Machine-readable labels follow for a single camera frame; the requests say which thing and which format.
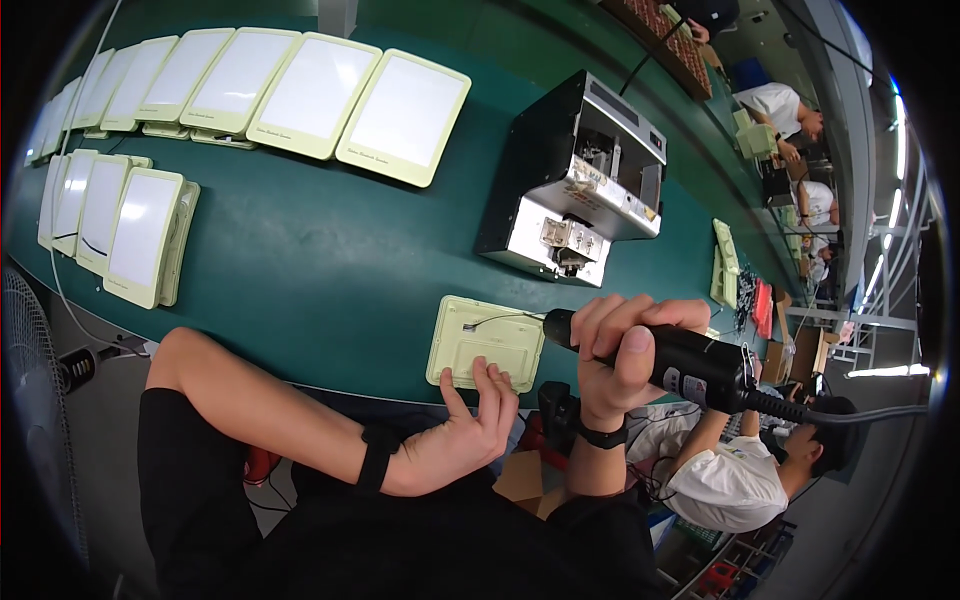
hand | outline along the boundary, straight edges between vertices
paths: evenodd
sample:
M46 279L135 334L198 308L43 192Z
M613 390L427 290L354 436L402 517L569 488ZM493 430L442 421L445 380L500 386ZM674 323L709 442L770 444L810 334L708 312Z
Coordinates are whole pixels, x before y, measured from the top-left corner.
M780 156L787 162L800 162L800 153L797 147L781 138L777 141L777 148L780 150Z
M473 382L480 393L476 418L453 387L450 368L441 373L440 393L450 417L403 443L397 457L407 484L398 495L439 490L503 455L520 403L510 386L510 374L501 372L495 363L488 366L485 357L477 356L473 359Z
M710 32L707 28L693 19L687 19L686 24L690 26L690 32L693 34L693 41L701 46L710 41Z
M665 300L647 295L625 300L617 294L595 298L570 319L570 345L580 346L577 380L580 418L594 431L613 432L623 415L656 395L648 384L654 367L654 340L644 324L673 324L706 333L710 309L702 300ZM616 369L593 360L617 347Z

finger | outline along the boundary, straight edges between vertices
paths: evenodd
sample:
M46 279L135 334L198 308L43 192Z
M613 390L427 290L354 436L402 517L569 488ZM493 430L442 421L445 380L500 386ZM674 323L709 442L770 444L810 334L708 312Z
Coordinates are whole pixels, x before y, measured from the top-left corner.
M593 343L593 355L608 356L620 345L624 333L634 325L642 323L640 315L654 304L654 299L646 294L640 294L615 308L597 329L597 339Z
M470 414L470 409L464 404L464 399L460 397L457 389L453 387L453 371L450 367L447 367L440 373L440 395L444 397L446 410L449 411L451 417L473 419L473 415Z
M640 322L647 325L671 324L697 333L707 333L710 307L703 300L664 300L644 312Z
M631 327L620 343L613 368L612 390L619 397L642 392L654 370L654 336L643 325Z
M610 294L590 311L580 327L580 360L593 360L593 347L596 345L600 323L625 303L626 299L619 294Z
M576 348L580 345L580 327L584 324L584 321L587 320L587 315L593 312L593 309L603 301L602 296L598 296L593 300L587 302L583 308L573 313L573 316L570 317L570 347Z
M500 393L493 385L488 374L487 359L483 356L477 356L473 359L473 383L477 386L477 392L480 393L480 401L477 404L477 420L480 424L496 423L496 418L500 414Z
M502 390L500 392L500 419L496 426L498 448L506 447L510 430L514 428L514 421L516 421L516 411L520 408L520 398L513 390L508 372L504 371L501 374L501 383L506 388L506 392Z

black t-shirt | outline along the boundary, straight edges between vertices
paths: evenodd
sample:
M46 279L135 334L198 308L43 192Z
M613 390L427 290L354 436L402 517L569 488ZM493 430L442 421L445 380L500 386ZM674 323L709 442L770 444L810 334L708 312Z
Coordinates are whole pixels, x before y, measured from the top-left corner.
M664 597L634 491L574 498L542 521L494 492L487 468L399 498L293 464L297 505L263 539L246 452L185 396L143 394L140 508L164 598Z

green workbench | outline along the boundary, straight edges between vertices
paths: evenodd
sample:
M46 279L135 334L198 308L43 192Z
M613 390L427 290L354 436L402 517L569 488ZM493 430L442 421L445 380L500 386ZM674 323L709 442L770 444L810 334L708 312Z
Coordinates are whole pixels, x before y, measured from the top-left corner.
M312 28L309 17L222 20L190 22L172 32L161 28L140 38L224 24ZM361 24L351 38L400 48L472 77L473 87L430 187L418 189L336 161L266 147L244 152L139 134L107 140L82 140L75 134L71 149L82 143L104 153L149 156L155 168L182 173L203 191L175 306L147 311L120 300L102 291L99 277L57 254L64 294L88 312L150 340L160 340L179 325L194 327L289 381L423 402L441 401L424 371L437 308L447 294L528 311L577 308L593 296L614 292L628 297L648 293L657 300L703 298L716 308L708 299L715 243L710 220L718 212L735 217L745 210L708 210L710 203L691 196L689 187L703 194L698 178L690 176L698 168L689 164L695 153L680 133L676 141L671 137L670 123L650 114L655 110L644 111L643 103L631 99L667 135L669 177L661 192L665 218L660 237L614 244L603 290L550 283L471 251L509 125L548 85L534 84L476 52L400 31ZM558 77L575 70L571 65ZM682 93L667 82L676 88L668 89L670 94ZM708 137L727 135L708 108L694 106L697 118L711 123ZM758 204L758 182L756 174L749 179L749 165L725 142L710 144L718 160L733 165L723 177L736 178L748 190L753 186ZM701 180L717 177L699 169ZM45 174L46 167L39 166L21 175L9 252L53 288L50 255L36 243ZM733 204L730 195L717 189L711 198L725 196ZM756 242L769 253L762 231L739 226L726 214L721 218L732 222L741 250ZM749 249L746 255L755 262L766 259ZM711 326L731 330L732 311L721 312ZM744 336L752 342L748 336L752 330ZM737 341L732 335L724 339ZM575 369L572 352L548 344L537 385L553 379L575 387ZM522 401L536 404L532 394Z

metal machine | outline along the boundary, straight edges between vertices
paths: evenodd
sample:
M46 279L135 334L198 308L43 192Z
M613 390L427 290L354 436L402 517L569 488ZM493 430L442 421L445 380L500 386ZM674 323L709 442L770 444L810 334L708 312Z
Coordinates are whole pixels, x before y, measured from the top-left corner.
M473 250L600 287L610 245L660 233L666 139L587 71L511 125Z

